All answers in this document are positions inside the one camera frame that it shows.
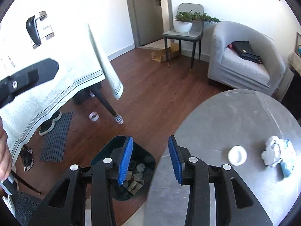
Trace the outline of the person's left hand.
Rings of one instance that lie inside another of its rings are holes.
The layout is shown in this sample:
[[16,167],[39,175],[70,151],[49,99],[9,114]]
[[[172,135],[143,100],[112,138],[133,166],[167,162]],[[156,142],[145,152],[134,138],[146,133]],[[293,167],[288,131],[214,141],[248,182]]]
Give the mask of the person's left hand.
[[12,156],[7,145],[7,133],[3,127],[3,121],[0,123],[0,180],[3,182],[8,178],[12,168]]

